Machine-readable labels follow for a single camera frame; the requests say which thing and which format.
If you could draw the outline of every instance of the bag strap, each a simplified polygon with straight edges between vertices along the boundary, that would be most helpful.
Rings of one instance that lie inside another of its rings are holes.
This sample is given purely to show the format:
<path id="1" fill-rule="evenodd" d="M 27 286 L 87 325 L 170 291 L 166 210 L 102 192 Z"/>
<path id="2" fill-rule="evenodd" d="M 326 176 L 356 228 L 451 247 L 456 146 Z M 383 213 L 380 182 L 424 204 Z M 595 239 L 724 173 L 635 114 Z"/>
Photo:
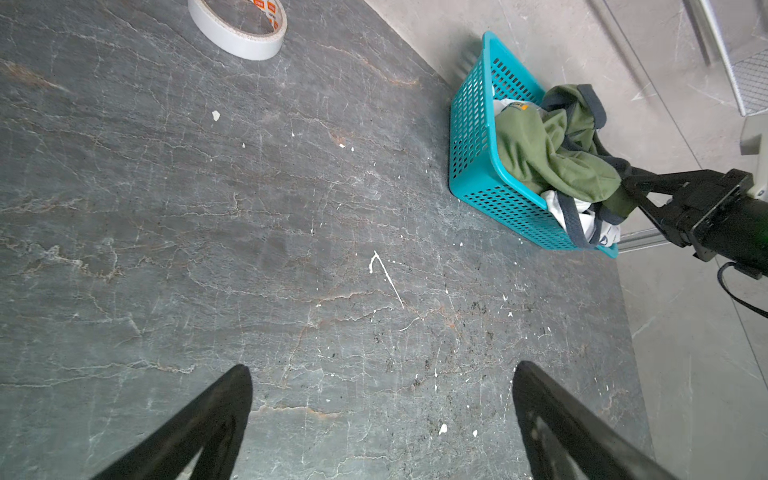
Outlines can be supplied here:
<path id="1" fill-rule="evenodd" d="M 587 240 L 587 237 L 584 235 L 584 229 L 581 227 L 581 219 L 578 216 L 578 210 L 576 209 L 576 200 L 559 190 L 557 191 L 557 196 L 560 210 L 563 212 L 563 220 L 565 221 L 565 233 L 568 234 L 568 238 L 571 239 L 571 242 L 573 242 L 576 247 L 584 249 L 593 249 L 599 245 L 603 220 L 595 217 L 592 238 Z"/>
<path id="2" fill-rule="evenodd" d="M 578 92 L 581 94 L 581 97 L 584 99 L 584 103 L 587 104 L 587 108 L 589 108 L 590 112 L 592 113 L 592 117 L 594 118 L 594 129 L 599 130 L 600 128 L 604 127 L 605 122 L 607 121 L 607 115 L 605 114 L 603 103 L 600 101 L 598 94 L 594 93 L 592 85 L 576 85 L 576 90 L 578 90 Z M 565 109 L 566 118 L 568 119 L 568 123 L 570 123 L 573 110 L 577 103 L 578 99 L 576 98 L 576 95 L 572 94 L 571 92 L 564 91 L 563 89 L 556 89 L 552 93 L 548 92 L 547 96 L 544 97 L 544 100 L 541 102 L 539 107 L 545 109 L 546 111 L 559 110 L 561 108 Z"/>

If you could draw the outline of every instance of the white paint speck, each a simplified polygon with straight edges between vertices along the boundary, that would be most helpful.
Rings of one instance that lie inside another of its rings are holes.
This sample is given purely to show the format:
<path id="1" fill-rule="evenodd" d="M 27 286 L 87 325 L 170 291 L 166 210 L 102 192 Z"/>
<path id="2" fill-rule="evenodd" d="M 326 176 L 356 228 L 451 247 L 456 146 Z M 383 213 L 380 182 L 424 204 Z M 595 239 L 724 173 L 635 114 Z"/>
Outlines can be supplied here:
<path id="1" fill-rule="evenodd" d="M 395 290 L 395 295 L 397 295 L 397 299 L 400 300 L 400 306 L 402 308 L 405 308 L 406 305 L 402 302 L 402 299 L 400 298 L 400 294 L 397 293 L 397 289 L 395 288 L 395 284 L 392 282 L 392 278 L 389 276 L 389 272 L 386 271 L 386 267 L 384 266 L 384 262 L 382 262 L 382 257 L 379 257 L 379 254 L 374 250 L 373 251 L 373 257 L 371 257 L 371 263 L 368 264 L 368 272 L 373 273 L 373 261 L 378 260 L 379 264 L 384 269 L 384 275 L 386 275 L 386 279 L 389 280 L 389 285 L 392 286 L 392 290 Z"/>

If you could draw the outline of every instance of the black cable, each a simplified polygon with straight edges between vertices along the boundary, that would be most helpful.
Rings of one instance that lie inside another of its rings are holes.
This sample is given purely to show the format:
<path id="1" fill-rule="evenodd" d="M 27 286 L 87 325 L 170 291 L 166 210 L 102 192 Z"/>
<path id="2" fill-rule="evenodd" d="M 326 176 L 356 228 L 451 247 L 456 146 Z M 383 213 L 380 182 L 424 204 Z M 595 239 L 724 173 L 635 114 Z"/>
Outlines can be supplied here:
<path id="1" fill-rule="evenodd" d="M 756 306 L 754 306 L 754 305 L 751 305 L 751 304 L 749 304 L 749 303 L 745 302 L 745 301 L 744 301 L 744 300 L 742 300 L 741 298 L 738 298 L 737 296 L 733 295 L 733 294 L 730 292 L 730 290 L 728 290 L 728 287 L 727 287 L 727 286 L 725 286 L 725 282 L 723 282 L 723 271 L 725 271 L 725 269 L 726 269 L 726 268 L 728 268 L 729 266 L 734 266 L 734 265 L 736 265 L 736 262 L 726 262 L 726 263 L 725 263 L 725 265 L 723 265 L 723 266 L 722 266 L 722 267 L 721 267 L 721 268 L 720 268 L 720 269 L 717 271 L 717 282 L 720 284 L 720 286 L 721 286 L 721 287 L 723 287 L 723 290 L 725 290 L 725 293 L 727 293 L 728 295 L 730 295 L 730 297 L 731 297 L 731 298 L 732 298 L 734 301 L 736 301 L 736 302 L 738 302 L 738 303 L 741 303 L 741 304 L 742 304 L 742 305 L 744 305 L 746 308 L 748 308 L 748 309 L 752 310 L 753 312 L 757 313 L 758 315 L 761 315 L 761 316 L 764 316 L 764 317 L 768 318 L 768 312 L 767 312 L 767 311 L 765 311 L 765 310 L 762 310 L 762 309 L 759 309 L 759 308 L 757 308 Z"/>

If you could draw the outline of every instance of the white tape roll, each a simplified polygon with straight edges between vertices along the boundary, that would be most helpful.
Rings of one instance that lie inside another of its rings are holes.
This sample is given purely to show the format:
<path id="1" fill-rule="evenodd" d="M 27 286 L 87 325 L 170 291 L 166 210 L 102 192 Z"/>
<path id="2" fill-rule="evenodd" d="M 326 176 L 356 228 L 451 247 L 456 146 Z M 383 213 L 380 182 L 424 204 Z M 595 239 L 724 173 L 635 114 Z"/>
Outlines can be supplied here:
<path id="1" fill-rule="evenodd" d="M 266 13 L 274 27 L 272 33 L 256 35 L 235 28 L 216 15 L 205 0 L 187 0 L 187 7 L 195 25 L 222 50 L 247 60 L 267 60 L 283 45 L 288 21 L 280 0 L 253 0 L 253 3 Z"/>

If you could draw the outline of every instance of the light gray floor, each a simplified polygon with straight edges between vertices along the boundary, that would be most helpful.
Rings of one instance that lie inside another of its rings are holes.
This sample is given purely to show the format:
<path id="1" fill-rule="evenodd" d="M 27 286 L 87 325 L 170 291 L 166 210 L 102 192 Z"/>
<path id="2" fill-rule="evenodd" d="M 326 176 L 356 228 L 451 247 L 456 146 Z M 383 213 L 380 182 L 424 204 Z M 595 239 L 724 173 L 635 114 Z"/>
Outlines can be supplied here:
<path id="1" fill-rule="evenodd" d="M 366 1 L 455 88 L 491 30 L 543 86 L 593 84 L 612 153 L 658 173 L 754 169 L 739 155 L 743 119 L 722 65 L 711 45 L 704 62 L 679 0 Z M 768 45 L 763 2 L 713 3 L 734 60 Z M 648 227 L 641 214 L 623 225 Z M 656 456 L 681 478 L 760 478 L 768 322 L 735 307 L 715 281 L 717 263 L 692 253 L 662 247 L 617 261 Z M 768 280 L 726 278 L 768 308 Z"/>
<path id="2" fill-rule="evenodd" d="M 239 478 L 527 478 L 522 359 L 650 453 L 615 263 L 449 193 L 452 90 L 362 0 L 285 5 L 264 62 L 184 0 L 0 5 L 0 478 L 93 475 L 237 362 Z"/>

